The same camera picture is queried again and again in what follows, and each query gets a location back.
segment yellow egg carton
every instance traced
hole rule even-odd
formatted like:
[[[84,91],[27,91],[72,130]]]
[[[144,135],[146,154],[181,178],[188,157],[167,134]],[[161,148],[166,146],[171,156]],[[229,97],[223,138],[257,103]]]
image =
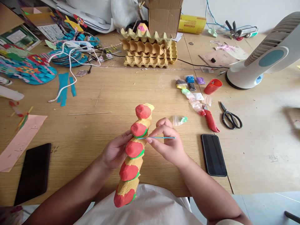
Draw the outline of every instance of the yellow egg carton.
[[[177,61],[177,46],[176,42],[172,41],[170,49],[168,50],[170,63],[174,64]]]
[[[126,60],[124,62],[124,66],[130,65],[131,67],[134,67],[134,65],[137,65],[138,67],[144,66],[148,68],[149,66],[152,66],[153,68],[159,67],[168,68],[168,60],[166,58],[160,59],[160,58],[145,58],[145,57],[130,57],[126,56]]]
[[[152,53],[144,53],[144,52],[131,52],[131,51],[127,51],[127,55],[130,57],[136,56],[136,57],[151,57],[151,58],[160,58],[160,59],[164,59],[167,58],[167,50],[165,49],[162,55],[159,54],[152,54]]]
[[[158,35],[157,32],[155,32],[152,36],[150,35],[149,31],[146,31],[144,34],[140,30],[137,30],[135,33],[132,31],[132,29],[128,29],[126,32],[123,28],[121,29],[121,35],[127,40],[134,40],[138,42],[141,40],[143,43],[146,43],[149,41],[150,43],[154,43],[155,41],[158,44],[164,44],[166,49],[169,49],[171,45],[171,41],[173,40],[172,35],[170,37],[167,37],[166,33],[163,33],[161,36]]]
[[[163,47],[164,44],[151,44],[150,42],[143,43],[141,41],[135,42],[134,40],[127,41],[127,40],[121,40],[123,43],[123,49],[129,50],[129,51],[135,51],[135,52],[144,52],[144,53],[152,53],[152,54],[158,54],[162,55],[164,50]]]

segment floor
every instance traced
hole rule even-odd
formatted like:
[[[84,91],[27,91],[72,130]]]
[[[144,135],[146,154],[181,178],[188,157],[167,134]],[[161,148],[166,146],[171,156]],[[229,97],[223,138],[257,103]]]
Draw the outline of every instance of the floor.
[[[253,225],[297,225],[298,223],[288,219],[284,211],[300,217],[300,192],[263,193],[251,195],[232,195],[234,200],[248,216]],[[24,221],[32,213],[36,206],[24,206]],[[198,210],[193,198],[191,198],[193,214],[206,224],[205,217]]]

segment hand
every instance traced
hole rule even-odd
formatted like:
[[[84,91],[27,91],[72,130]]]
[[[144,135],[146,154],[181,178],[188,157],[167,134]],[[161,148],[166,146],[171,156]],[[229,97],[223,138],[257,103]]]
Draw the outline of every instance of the hand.
[[[126,144],[132,137],[131,130],[128,130],[111,140],[99,156],[100,161],[109,169],[119,168],[126,158]]]
[[[175,139],[164,139],[164,143],[161,143],[155,138],[146,138],[146,141],[167,161],[173,163],[176,167],[186,166],[189,157],[183,149],[180,135],[173,128],[173,125],[168,118],[157,121],[156,128],[149,134],[149,137],[155,137],[162,133],[164,137],[175,137]]]

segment forearm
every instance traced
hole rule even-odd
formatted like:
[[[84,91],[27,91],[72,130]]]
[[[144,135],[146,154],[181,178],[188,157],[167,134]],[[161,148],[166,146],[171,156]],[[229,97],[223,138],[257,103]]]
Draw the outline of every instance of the forearm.
[[[74,224],[112,173],[97,158],[81,174],[46,199],[26,224]]]
[[[203,171],[190,157],[186,166],[179,168],[186,186],[200,212],[209,221],[236,218],[242,210],[230,194]]]

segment smartphone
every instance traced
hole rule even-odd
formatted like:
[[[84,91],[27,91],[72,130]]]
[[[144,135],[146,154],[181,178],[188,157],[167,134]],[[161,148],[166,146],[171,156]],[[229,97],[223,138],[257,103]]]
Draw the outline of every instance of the smartphone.
[[[14,206],[47,191],[51,143],[26,151]]]
[[[226,177],[227,171],[218,136],[202,134],[201,142],[206,172],[211,176]]]

